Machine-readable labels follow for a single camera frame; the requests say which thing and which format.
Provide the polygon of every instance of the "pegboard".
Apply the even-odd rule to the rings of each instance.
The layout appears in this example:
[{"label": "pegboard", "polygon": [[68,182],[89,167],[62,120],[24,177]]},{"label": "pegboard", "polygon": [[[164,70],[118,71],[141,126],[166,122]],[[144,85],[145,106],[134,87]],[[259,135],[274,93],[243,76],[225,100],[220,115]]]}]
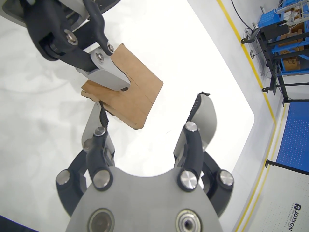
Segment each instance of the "pegboard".
[{"label": "pegboard", "polygon": [[292,102],[277,163],[309,171],[309,102]]}]

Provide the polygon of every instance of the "logo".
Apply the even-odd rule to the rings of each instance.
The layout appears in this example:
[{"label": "logo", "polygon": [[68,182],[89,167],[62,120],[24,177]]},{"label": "logo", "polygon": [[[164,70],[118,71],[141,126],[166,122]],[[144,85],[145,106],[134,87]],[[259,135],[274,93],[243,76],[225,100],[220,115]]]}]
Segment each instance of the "logo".
[{"label": "logo", "polygon": [[289,213],[289,220],[286,222],[286,224],[289,222],[289,224],[286,226],[286,228],[289,231],[293,231],[293,228],[296,224],[298,215],[299,215],[299,211],[302,208],[302,206],[300,204],[293,204]]},{"label": "logo", "polygon": [[295,204],[294,209],[297,211],[300,211],[301,205],[300,204]]}]

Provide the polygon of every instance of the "blue storage bin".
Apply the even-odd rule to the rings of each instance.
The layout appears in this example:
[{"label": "blue storage bin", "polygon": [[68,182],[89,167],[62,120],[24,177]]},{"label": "blue storage bin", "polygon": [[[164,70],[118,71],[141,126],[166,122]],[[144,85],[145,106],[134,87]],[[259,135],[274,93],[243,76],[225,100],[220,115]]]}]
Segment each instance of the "blue storage bin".
[{"label": "blue storage bin", "polygon": [[275,9],[263,14],[258,23],[259,27],[268,26],[280,22],[279,14],[275,13]]}]

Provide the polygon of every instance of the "yellow tape line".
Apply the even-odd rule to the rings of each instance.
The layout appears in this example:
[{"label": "yellow tape line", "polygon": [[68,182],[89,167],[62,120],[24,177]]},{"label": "yellow tape line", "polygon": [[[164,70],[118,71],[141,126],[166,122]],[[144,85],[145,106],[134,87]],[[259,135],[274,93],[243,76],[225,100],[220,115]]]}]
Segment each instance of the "yellow tape line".
[{"label": "yellow tape line", "polygon": [[[274,155],[275,155],[275,151],[276,151],[276,149],[277,149],[278,140],[279,140],[279,136],[280,136],[280,132],[281,132],[281,128],[282,128],[282,124],[283,124],[283,118],[284,118],[284,115],[285,115],[285,112],[286,112],[286,108],[287,108],[287,106],[285,105],[285,106],[284,106],[284,109],[283,109],[283,114],[282,114],[280,126],[279,126],[278,135],[277,135],[276,142],[275,142],[275,148],[274,148],[274,150],[273,150],[273,153],[272,153],[272,155],[271,155],[270,160],[273,160]],[[266,175],[265,175],[265,178],[264,178],[264,180],[263,180],[262,187],[260,188],[259,194],[257,195],[257,198],[256,198],[256,200],[255,200],[255,202],[254,202],[254,204],[253,204],[252,210],[251,210],[251,212],[250,212],[250,214],[249,214],[249,216],[248,216],[248,218],[247,218],[247,220],[246,220],[246,223],[245,223],[245,225],[244,225],[244,227],[243,227],[243,229],[242,229],[241,232],[244,232],[246,226],[248,225],[248,222],[249,222],[249,220],[250,220],[250,218],[251,218],[251,216],[252,216],[252,213],[253,213],[253,211],[254,211],[254,208],[255,208],[255,206],[256,206],[256,203],[257,203],[257,201],[259,200],[259,197],[260,197],[261,192],[262,192],[262,190],[263,190],[263,187],[264,187],[264,184],[265,184],[265,181],[266,181],[268,172],[269,172],[269,169],[267,169],[267,171],[266,171]]]},{"label": "yellow tape line", "polygon": [[[225,15],[227,21],[229,22],[231,28],[233,29],[233,32],[234,32],[234,34],[235,34],[237,40],[238,40],[239,43],[240,43],[240,41],[241,41],[241,36],[240,36],[240,34],[238,33],[238,31],[237,31],[237,29],[236,29],[236,27],[235,27],[235,24],[233,23],[233,21],[232,21],[230,15],[228,14],[226,8],[224,7],[222,1],[221,1],[221,0],[216,0],[216,1],[217,1],[217,3],[218,3],[219,7],[221,8],[222,12],[224,13],[224,15]],[[246,55],[246,57],[247,57],[247,60],[248,60],[250,66],[251,66],[251,68],[252,68],[252,71],[253,71],[253,73],[254,73],[254,76],[255,76],[255,78],[256,78],[256,80],[257,80],[257,82],[258,82],[260,88],[262,89],[262,88],[263,88],[263,84],[262,84],[262,81],[261,81],[261,79],[259,78],[259,75],[258,75],[258,73],[257,73],[257,71],[256,71],[256,69],[255,69],[255,66],[254,66],[254,64],[253,64],[253,61],[252,61],[252,59],[251,59],[251,57],[250,57],[250,55],[249,55],[249,53],[248,53],[246,47],[245,47],[243,44],[241,44],[241,47],[242,47],[242,49],[243,49],[243,51],[244,51],[244,53],[245,53],[245,55]],[[268,98],[267,98],[266,93],[263,93],[263,96],[264,96],[264,99],[265,99],[265,101],[266,101],[266,103],[267,103],[267,106],[268,106],[270,115],[271,115],[271,117],[272,117],[272,119],[273,119],[273,122],[274,122],[274,125],[275,125],[274,131],[273,131],[273,134],[272,134],[272,137],[271,137],[269,146],[268,146],[267,154],[266,154],[266,157],[268,157],[269,152],[270,152],[270,148],[271,148],[271,145],[272,145],[272,143],[273,143],[274,136],[275,136],[275,132],[276,132],[276,128],[277,128],[277,122],[276,122],[276,118],[275,118],[274,112],[273,112],[273,110],[272,110],[272,108],[271,108],[271,106],[270,106],[270,103],[269,103],[269,100],[268,100]],[[253,197],[254,197],[255,192],[256,192],[256,190],[257,190],[257,187],[258,187],[258,184],[259,184],[259,182],[260,182],[260,180],[261,180],[262,173],[263,173],[263,169],[262,169],[261,172],[260,172],[260,175],[259,175],[259,177],[258,177],[258,181],[257,181],[257,183],[256,183],[256,185],[255,185],[255,187],[254,187],[254,191],[253,191],[253,193],[252,193],[252,195],[251,195],[251,197],[250,197],[250,199],[249,199],[249,203],[248,203],[248,205],[247,205],[247,207],[246,207],[246,209],[245,209],[245,211],[244,211],[244,214],[243,214],[242,218],[240,219],[240,222],[239,222],[239,224],[238,224],[238,226],[237,226],[235,232],[238,231],[238,229],[239,229],[241,223],[242,223],[243,220],[244,220],[244,217],[245,217],[246,213],[248,212],[249,206],[250,206],[250,204],[251,204],[251,202],[252,202],[252,200],[253,200]]]}]

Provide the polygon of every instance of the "cardboard box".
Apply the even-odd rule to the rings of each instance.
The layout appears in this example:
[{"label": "cardboard box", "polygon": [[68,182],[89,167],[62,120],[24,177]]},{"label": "cardboard box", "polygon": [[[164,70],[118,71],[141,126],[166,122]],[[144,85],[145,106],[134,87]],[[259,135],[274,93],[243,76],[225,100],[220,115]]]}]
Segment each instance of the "cardboard box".
[{"label": "cardboard box", "polygon": [[300,62],[297,57],[292,57],[283,61],[286,71],[293,71],[300,69]]},{"label": "cardboard box", "polygon": [[[280,37],[280,40],[285,39],[287,37],[295,36],[295,35],[298,35],[298,34],[302,34],[302,29],[299,29],[297,32],[284,34]],[[284,47],[286,45],[299,43],[299,42],[302,42],[302,39],[294,40],[294,41],[287,42],[287,43],[284,43],[284,44],[279,44],[278,47]],[[279,54],[282,55],[282,54],[285,54],[285,53],[291,53],[291,52],[303,51],[303,50],[304,50],[304,46],[298,46],[297,48],[292,49],[291,51],[288,51],[288,50],[279,51]]]},{"label": "cardboard box", "polygon": [[303,32],[305,32],[305,25],[304,25],[304,23],[299,23],[299,24],[297,24],[297,25],[295,25],[293,27],[290,27],[289,29],[290,29],[290,31],[292,33],[293,32],[298,32],[298,30],[301,30],[302,33],[303,33]]},{"label": "cardboard box", "polygon": [[93,101],[101,100],[105,109],[134,129],[143,128],[163,82],[159,80],[124,44],[111,56],[112,61],[131,82],[125,91],[113,91],[88,80],[82,95]]}]

